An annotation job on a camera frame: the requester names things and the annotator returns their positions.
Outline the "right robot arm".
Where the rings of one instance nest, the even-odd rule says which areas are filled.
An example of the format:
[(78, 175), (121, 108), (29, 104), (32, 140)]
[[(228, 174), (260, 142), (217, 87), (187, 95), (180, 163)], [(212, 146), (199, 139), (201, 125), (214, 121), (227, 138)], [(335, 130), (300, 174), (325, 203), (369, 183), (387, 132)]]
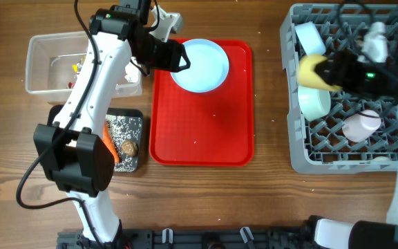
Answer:
[[(307, 54), (299, 62), (297, 82), (307, 88), (343, 91), (369, 101), (390, 99), (397, 108), (398, 124), (398, 61), (386, 67), (384, 24), (375, 19), (367, 5), (361, 7), (370, 20), (362, 47), (357, 49), (353, 34), (343, 26), (343, 7), (338, 6), (334, 21), (349, 40), (351, 50), (340, 51), (332, 58)], [(324, 248), (398, 248), (398, 154), (397, 182), (386, 222), (358, 221), (350, 225), (320, 219), (314, 230), (314, 241)]]

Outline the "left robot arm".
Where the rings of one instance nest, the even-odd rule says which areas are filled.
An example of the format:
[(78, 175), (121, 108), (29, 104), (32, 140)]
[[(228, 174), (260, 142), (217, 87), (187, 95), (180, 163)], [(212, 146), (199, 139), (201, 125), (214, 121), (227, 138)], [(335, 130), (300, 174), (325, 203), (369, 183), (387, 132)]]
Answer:
[(170, 38), (172, 27), (161, 19), (148, 24), (150, 12), (158, 8), (155, 1), (121, 1), (99, 9), (83, 25), (88, 50), (68, 100), (50, 124), (39, 124), (34, 132), (34, 165), (75, 204), (83, 223), (75, 241), (81, 248), (130, 246), (111, 205), (108, 186), (115, 163), (102, 140), (108, 107), (126, 65), (143, 73), (177, 73), (191, 65), (185, 47)]

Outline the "yellow cup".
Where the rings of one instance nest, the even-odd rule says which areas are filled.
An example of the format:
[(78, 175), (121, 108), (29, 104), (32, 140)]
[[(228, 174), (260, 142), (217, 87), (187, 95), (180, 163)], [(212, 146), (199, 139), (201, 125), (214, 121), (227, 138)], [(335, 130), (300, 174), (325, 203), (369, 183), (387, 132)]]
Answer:
[(323, 55), (305, 55), (299, 61), (299, 68), (296, 73), (298, 85), (311, 89), (321, 89), (333, 92), (341, 91), (342, 88), (340, 86), (329, 85), (315, 71), (318, 64), (327, 60), (327, 57)]

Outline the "light blue plate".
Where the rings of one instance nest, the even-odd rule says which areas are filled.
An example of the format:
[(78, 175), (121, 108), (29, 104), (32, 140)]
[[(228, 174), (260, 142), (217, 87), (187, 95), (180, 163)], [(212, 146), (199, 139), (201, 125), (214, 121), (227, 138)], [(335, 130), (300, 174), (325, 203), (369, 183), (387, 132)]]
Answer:
[(174, 82), (192, 93), (218, 88), (229, 73), (229, 58), (223, 48), (208, 39), (190, 39), (183, 43), (190, 67), (171, 73)]

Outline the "yellow foil wrapper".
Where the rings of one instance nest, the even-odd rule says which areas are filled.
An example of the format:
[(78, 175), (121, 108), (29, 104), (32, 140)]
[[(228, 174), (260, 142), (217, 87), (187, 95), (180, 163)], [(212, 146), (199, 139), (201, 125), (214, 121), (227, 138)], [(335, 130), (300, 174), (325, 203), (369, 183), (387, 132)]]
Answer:
[(82, 70), (82, 67), (83, 67), (83, 65), (84, 65), (85, 59), (86, 59), (86, 56), (83, 56), (83, 57), (78, 61), (78, 63), (72, 65), (72, 69), (74, 70), (74, 72), (75, 72), (77, 75), (80, 74), (80, 72), (81, 72), (81, 70)]

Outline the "pink cup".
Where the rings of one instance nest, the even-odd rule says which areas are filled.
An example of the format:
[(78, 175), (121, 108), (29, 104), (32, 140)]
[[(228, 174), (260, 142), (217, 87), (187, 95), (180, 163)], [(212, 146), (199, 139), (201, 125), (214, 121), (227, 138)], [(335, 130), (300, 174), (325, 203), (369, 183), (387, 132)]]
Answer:
[(352, 142), (369, 138), (381, 126), (381, 118), (373, 110), (364, 110), (344, 120), (343, 135)]

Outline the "light blue bowl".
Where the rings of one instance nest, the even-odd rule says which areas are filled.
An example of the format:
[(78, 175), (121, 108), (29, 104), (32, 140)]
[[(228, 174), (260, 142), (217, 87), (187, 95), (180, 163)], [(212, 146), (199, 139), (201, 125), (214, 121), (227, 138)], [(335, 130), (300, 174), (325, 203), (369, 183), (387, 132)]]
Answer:
[(296, 35), (307, 55), (324, 55), (325, 44), (313, 22), (295, 26)]

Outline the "white rice grains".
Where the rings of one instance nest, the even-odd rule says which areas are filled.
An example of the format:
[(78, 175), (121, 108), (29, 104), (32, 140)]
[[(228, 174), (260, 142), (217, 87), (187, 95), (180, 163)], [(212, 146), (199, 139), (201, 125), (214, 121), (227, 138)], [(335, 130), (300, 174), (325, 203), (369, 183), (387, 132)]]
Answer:
[[(134, 172), (138, 168), (139, 147), (142, 137), (143, 119), (132, 116), (106, 115), (108, 132), (111, 136), (115, 149), (120, 157), (120, 162), (115, 164), (115, 172)], [(138, 154), (135, 157), (127, 156), (121, 149), (125, 140), (132, 140), (138, 146)]]

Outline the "white plastic spoon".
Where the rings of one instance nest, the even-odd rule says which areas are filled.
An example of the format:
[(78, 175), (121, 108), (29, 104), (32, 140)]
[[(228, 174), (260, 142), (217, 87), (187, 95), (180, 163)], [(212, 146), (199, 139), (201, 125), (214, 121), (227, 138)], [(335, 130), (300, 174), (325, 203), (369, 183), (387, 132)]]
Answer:
[(388, 161), (392, 161), (391, 158), (387, 157), (387, 156), (378, 156), (376, 158), (374, 158), (372, 161), (375, 162), (388, 162)]

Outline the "orange carrot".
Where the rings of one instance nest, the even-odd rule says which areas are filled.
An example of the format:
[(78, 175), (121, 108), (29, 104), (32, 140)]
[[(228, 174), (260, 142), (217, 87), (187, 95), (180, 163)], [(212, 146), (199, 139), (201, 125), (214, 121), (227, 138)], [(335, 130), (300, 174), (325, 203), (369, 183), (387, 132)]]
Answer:
[(111, 136), (110, 136), (110, 134), (108, 132), (108, 123), (107, 123), (107, 121), (104, 122), (102, 141), (104, 142), (104, 144), (106, 145), (108, 150), (113, 155), (114, 163), (118, 164), (120, 162), (120, 157), (119, 157), (119, 155), (117, 153), (117, 150), (115, 149), (115, 146), (113, 144)]

